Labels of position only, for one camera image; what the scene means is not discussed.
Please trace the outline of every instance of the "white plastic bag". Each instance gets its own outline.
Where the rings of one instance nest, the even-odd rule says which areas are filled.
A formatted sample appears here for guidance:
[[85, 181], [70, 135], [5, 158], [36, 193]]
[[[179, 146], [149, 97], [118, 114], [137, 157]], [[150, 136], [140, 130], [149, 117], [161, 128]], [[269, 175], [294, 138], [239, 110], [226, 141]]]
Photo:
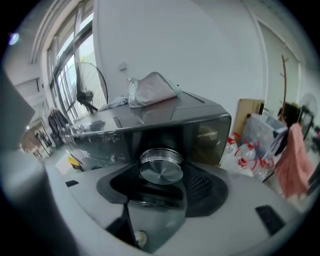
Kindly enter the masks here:
[[129, 85], [129, 106], [142, 108], [157, 102], [177, 97], [180, 89], [158, 72], [151, 72], [145, 78], [131, 78]]

